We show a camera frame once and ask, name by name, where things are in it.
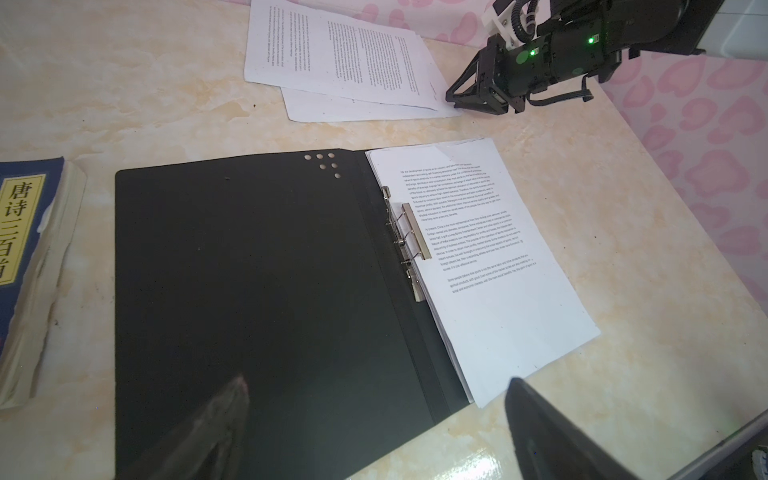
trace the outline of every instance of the sheet of paper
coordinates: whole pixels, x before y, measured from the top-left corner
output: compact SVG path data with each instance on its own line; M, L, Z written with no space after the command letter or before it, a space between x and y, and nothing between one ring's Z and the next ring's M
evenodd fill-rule
M437 108L410 30L264 0L250 7L245 79L354 100Z
M392 201L414 210L433 257L416 257L416 269L479 406L511 377L600 334L493 141L389 148L369 158Z
M437 105L436 110L352 100L351 98L283 88L283 100L288 111L288 118L293 121L331 122L458 117L461 111L453 108L453 104L445 101L445 91L448 90L445 78L437 68L437 64L426 45L422 43L421 47L422 57L419 60L424 61L427 66L429 87Z

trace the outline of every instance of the beige marble surface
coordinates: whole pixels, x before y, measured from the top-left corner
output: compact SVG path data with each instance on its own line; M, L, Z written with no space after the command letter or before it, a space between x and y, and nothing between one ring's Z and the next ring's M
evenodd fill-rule
M529 380L641 478L768 407L768 320L594 84L521 115L297 124L243 81L247 20L214 0L0 2L0 161L64 155L88 175L35 397L0 412L0 477L114 474L114 173L273 151L493 137L603 332ZM474 54L428 45L449 82ZM501 399L356 478L519 478Z

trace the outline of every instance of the black cable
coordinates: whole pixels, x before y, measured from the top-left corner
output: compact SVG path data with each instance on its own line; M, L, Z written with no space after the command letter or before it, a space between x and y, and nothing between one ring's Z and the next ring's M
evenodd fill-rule
M528 4L528 10L525 12L525 27L523 27L520 22L520 14L525 4ZM510 18L512 30L515 32L515 37L523 43L533 40L536 33L536 5L538 5L538 0L515 0L515 4L512 6L512 17ZM529 26L533 27L531 31L527 30Z
M592 92L587 88L587 75L581 78L581 90L569 91L567 94L555 95L554 97L545 98L543 100L534 100L531 98L531 92L528 92L528 94L525 95L525 99L534 107L544 107L545 105L552 105L559 101L572 100L574 98L583 98L584 101L590 101L594 98Z

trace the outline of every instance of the pink spot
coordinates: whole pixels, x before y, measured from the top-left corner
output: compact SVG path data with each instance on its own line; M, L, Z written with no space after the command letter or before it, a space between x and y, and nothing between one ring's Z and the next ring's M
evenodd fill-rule
M650 107L650 121L659 121L667 116L667 109L662 104L653 104Z
M756 281L752 280L746 275L739 275L739 278L755 300L758 302L764 302L768 300L768 293L766 293L766 291L763 290Z
M711 144L731 141L736 132L754 135L766 126L766 112L751 97L743 95L717 121L720 126L707 135Z
M659 166L664 176L672 180L680 173L680 164L683 162L683 153L677 150L668 150L656 156L656 165Z
M406 14L399 8L395 8L389 13L389 26L397 28L405 28L410 30L411 28L406 23Z
M640 73L640 68L642 66L642 57L633 58L632 60L624 62L616 69L609 83L622 85L633 81L637 77L637 74Z
M375 22L376 17L379 16L379 7L374 3L369 3L368 5L362 7L362 12L360 12L357 15L353 15L354 18L357 18L358 20L365 20L366 22Z
M706 57L698 56L680 60L659 77L656 84L661 93L673 92L676 97L690 94L701 81Z
M466 45L467 42L475 37L478 31L478 17L472 12L465 13L458 27L451 32L451 43Z
M760 252L760 231L751 225L732 228L720 235L717 248L733 255L756 255Z
M725 207L693 204L690 206L690 211L694 213L694 216L707 232L724 226L730 220L730 210Z
M643 75L640 81L629 89L621 104L625 108L642 107L654 96L654 83L648 75Z
M720 192L741 192L750 184L750 173L729 152L706 152L698 165L685 172L697 195L714 197Z
M757 195L757 198L768 200L768 180L763 180L757 184L757 187L755 187L755 195Z
M712 72L707 85L715 90L733 90L746 87L763 73L764 61L728 59L723 66Z
M675 136L675 131L661 125L654 125L643 136L643 145L648 150L658 150L666 147Z
M680 129L685 131L702 128L717 113L717 104L709 98L694 98L683 106L685 120L680 122Z

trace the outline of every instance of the yellow title label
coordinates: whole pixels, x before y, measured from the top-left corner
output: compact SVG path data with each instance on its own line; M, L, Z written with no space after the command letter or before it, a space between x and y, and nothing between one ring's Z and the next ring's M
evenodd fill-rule
M45 174L6 178L0 187L0 285L16 281Z

